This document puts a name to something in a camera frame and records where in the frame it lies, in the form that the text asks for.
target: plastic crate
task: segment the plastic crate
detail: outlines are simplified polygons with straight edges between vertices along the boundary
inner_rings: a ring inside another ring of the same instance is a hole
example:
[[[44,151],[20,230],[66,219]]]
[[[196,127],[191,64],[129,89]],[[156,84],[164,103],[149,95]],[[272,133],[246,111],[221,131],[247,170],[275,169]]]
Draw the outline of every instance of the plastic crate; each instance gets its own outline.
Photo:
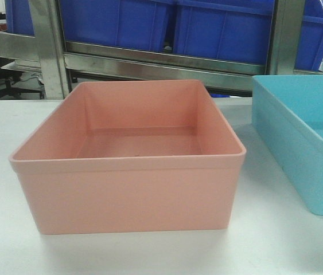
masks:
[[[253,126],[309,210],[323,215],[323,76],[253,79]]]
[[[266,63],[273,3],[245,0],[179,0],[177,3],[173,52],[219,60]],[[322,9],[307,8],[306,13],[315,13],[316,10],[322,18],[303,17],[297,69],[318,70],[323,59],[323,6],[319,7]]]
[[[100,233],[227,227],[245,154],[201,82],[117,81],[77,86],[10,161],[40,232]]]
[[[28,0],[5,0],[7,32],[15,34],[34,35]]]
[[[173,5],[174,0],[60,1],[65,39],[158,52]],[[34,35],[28,0],[8,0],[6,6],[9,32]]]

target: box rim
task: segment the box rim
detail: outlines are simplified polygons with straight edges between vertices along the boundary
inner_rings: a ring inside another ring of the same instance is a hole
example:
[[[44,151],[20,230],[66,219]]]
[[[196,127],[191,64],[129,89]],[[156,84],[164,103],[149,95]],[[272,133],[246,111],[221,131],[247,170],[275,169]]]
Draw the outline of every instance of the box rim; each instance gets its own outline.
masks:
[[[200,85],[203,85],[203,83],[200,80],[196,79],[190,79],[190,80],[146,80],[147,82],[165,82],[165,81],[172,81],[172,82],[195,82],[199,83]],[[107,83],[118,83],[124,82],[124,81],[108,81]],[[235,131],[232,129],[230,123],[227,121],[227,119],[223,116],[221,110],[217,107],[216,103],[211,99],[212,107],[217,111],[220,118],[224,122],[225,126],[228,128],[229,134],[233,136],[237,146],[239,147],[239,152],[236,154],[213,154],[213,155],[170,155],[170,156],[133,156],[133,157],[114,157],[114,158],[69,158],[69,159],[16,159],[15,155],[19,152],[20,149],[22,149],[25,144],[36,134],[36,132],[50,119],[50,117],[57,112],[59,108],[70,98],[71,96],[75,95],[80,86],[86,85],[88,83],[94,83],[93,81],[86,81],[80,83],[73,91],[36,127],[36,129],[10,154],[9,156],[9,162],[14,169],[15,172],[20,174],[26,174],[20,172],[21,168],[17,167],[19,166],[26,166],[28,170],[30,170],[30,173],[33,173],[36,168],[35,165],[40,163],[41,165],[46,164],[47,168],[45,172],[57,172],[57,168],[59,168],[62,172],[72,172],[74,171],[73,168],[68,171],[68,168],[65,168],[65,166],[71,166],[73,162],[78,163],[88,163],[93,162],[93,166],[97,165],[103,165],[103,168],[100,167],[89,167],[88,169],[85,169],[82,167],[80,170],[76,171],[109,171],[109,170],[121,170],[121,169],[114,169],[112,168],[113,164],[112,162],[123,162],[124,164],[129,164],[129,162],[140,162],[145,159],[148,160],[148,162],[152,165],[148,166],[148,169],[176,169],[176,168],[234,168],[234,167],[240,167],[244,162],[244,157],[246,155],[246,148],[243,145],[243,143],[240,141],[239,137],[235,133]],[[167,165],[162,165],[162,162],[168,162]],[[123,169],[123,170],[144,170],[145,165],[138,165],[135,163],[134,165],[131,165],[131,168],[129,169]]]
[[[266,96],[265,98],[272,104],[277,110],[284,115],[284,117],[297,129],[306,140],[308,140],[316,149],[323,153],[323,137],[320,136],[315,130],[313,130],[304,120],[302,120],[297,114],[295,114],[286,104],[284,104],[278,97],[273,94],[264,83],[264,79],[267,76],[254,76],[253,80],[255,85],[259,85],[261,91]],[[275,78],[289,78],[292,76],[269,76]]]

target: white table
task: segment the white table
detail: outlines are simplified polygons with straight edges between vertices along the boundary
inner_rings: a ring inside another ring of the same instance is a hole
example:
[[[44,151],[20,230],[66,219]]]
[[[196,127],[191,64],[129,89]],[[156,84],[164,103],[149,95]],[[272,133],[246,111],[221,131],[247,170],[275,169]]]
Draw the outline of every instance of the white table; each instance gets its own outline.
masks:
[[[40,235],[8,156],[60,101],[0,101],[0,275],[323,274],[323,217],[253,129],[251,99],[216,102],[248,150],[227,230]]]

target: blue box rim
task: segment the blue box rim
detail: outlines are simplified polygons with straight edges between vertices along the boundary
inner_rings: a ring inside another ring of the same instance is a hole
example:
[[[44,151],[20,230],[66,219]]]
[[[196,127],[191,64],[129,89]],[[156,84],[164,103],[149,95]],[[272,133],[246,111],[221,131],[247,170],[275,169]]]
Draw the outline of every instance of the blue box rim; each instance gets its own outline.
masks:
[[[265,99],[272,104],[288,121],[300,131],[300,133],[313,145],[316,149],[323,153],[323,137],[321,137],[315,130],[307,125],[298,115],[296,115],[288,106],[286,106],[278,97],[276,97],[264,83],[267,77],[274,78],[292,78],[292,77],[307,77],[313,76],[253,76],[254,85],[259,85],[265,93]]]
[[[257,15],[272,16],[272,14],[273,14],[272,10],[269,10],[269,9],[221,5],[221,4],[216,4],[216,3],[198,2],[198,1],[191,1],[191,0],[177,0],[177,5],[178,6],[187,6],[187,7],[199,7],[199,8],[210,9],[210,10],[226,10],[226,11],[234,11],[234,12],[238,12],[238,13],[250,13],[250,14],[257,14]]]

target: metal shelf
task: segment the metal shelf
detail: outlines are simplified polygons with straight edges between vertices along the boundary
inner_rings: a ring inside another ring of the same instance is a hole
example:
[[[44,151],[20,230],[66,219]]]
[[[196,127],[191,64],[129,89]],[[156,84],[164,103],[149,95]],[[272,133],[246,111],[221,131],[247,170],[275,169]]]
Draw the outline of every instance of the metal shelf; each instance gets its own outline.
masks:
[[[41,71],[49,99],[61,99],[71,91],[72,74],[136,80],[196,78],[216,92],[251,96],[253,75],[317,73],[294,70],[305,0],[276,0],[267,65],[64,41],[58,0],[29,3],[36,36],[0,33],[0,56],[15,60],[7,66],[10,69]]]

